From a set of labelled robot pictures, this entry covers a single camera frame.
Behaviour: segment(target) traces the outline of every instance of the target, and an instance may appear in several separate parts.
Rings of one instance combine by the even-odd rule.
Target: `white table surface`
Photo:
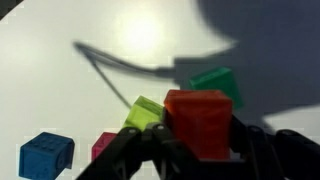
[[[294,7],[297,12],[310,10],[309,6],[295,4]],[[300,28],[306,28],[313,24],[313,21],[307,19],[300,20],[299,23]],[[288,26],[293,30],[299,28],[296,25]],[[273,103],[275,106],[291,103],[286,98],[284,101],[279,100],[281,93],[278,91],[272,101],[273,90],[270,90],[270,86],[279,85],[271,89],[286,86],[286,81],[272,83],[279,76],[282,77],[281,80],[290,79],[299,71],[298,77],[307,78],[300,80],[311,85],[306,86],[299,82],[303,87],[294,86],[300,92],[297,94],[309,97],[309,90],[320,92],[317,81],[320,76],[316,77],[319,73],[315,72],[319,69],[319,64],[318,61],[311,63],[311,60],[320,57],[320,46],[316,38],[310,37],[305,40],[308,35],[316,35],[319,31],[301,31],[302,37],[297,39],[290,39],[291,36],[296,37],[290,33],[281,34],[279,37],[283,39],[278,38],[290,44],[296,40],[297,46],[288,48],[283,41],[275,42],[279,51],[291,52],[290,55],[280,53],[281,57],[276,56],[277,54],[270,53],[275,52],[273,49],[268,49],[270,51],[266,53],[265,48],[259,47],[261,43],[257,43],[252,45],[252,52],[242,54],[246,54],[243,57],[261,60],[251,63],[249,68],[258,70],[244,73],[241,67],[249,66],[248,63],[251,61],[235,63],[236,77],[239,74],[239,89],[246,103],[236,114],[240,119],[246,119],[244,122],[255,124],[249,114],[255,113],[253,107],[265,103],[266,94],[269,95],[268,100],[271,99],[268,101],[270,106]],[[74,139],[76,148],[73,168],[64,170],[58,179],[75,179],[90,162],[91,147],[100,134],[103,131],[117,132],[121,128],[129,112],[128,108],[115,96],[88,60],[75,49],[73,43],[82,42],[130,63],[156,68],[173,67],[175,59],[179,57],[201,60],[206,56],[214,56],[222,51],[234,49],[239,41],[241,39],[211,30],[200,13],[197,1],[25,0],[0,21],[0,179],[20,179],[20,146],[43,131]],[[267,44],[263,47],[274,46],[268,41],[267,36],[262,37],[261,41]],[[303,47],[307,47],[307,50],[298,54]],[[284,60],[283,63],[277,64],[277,58],[292,57],[305,59],[292,64]],[[313,74],[299,69],[303,67],[310,67]],[[169,89],[179,88],[170,79],[140,78],[105,67],[101,69],[129,103],[143,95],[162,104]],[[275,73],[273,77],[274,73],[270,72],[275,69],[280,69],[281,71],[276,72],[282,74]],[[251,78],[245,78],[243,74],[250,74],[248,77]],[[301,104],[293,106],[291,103],[287,108],[270,110],[261,119],[274,129],[293,128],[320,143],[318,101]],[[150,163],[146,163],[135,178],[159,179]]]

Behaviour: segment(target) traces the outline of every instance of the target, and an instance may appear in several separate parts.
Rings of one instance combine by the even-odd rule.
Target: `toy block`
[[[220,67],[192,77],[189,80],[192,90],[221,90],[233,101],[233,109],[243,106],[240,93],[231,69]]]
[[[136,127],[144,131],[147,124],[161,121],[162,111],[161,105],[140,96],[133,104],[123,128]]]
[[[198,158],[229,159],[232,100],[219,90],[170,90],[164,123]]]
[[[19,176],[35,180],[53,180],[71,169],[74,142],[72,139],[43,132],[20,148]]]
[[[115,133],[104,132],[101,134],[96,143],[92,146],[91,160],[93,161],[106,148],[109,143],[116,137]]]

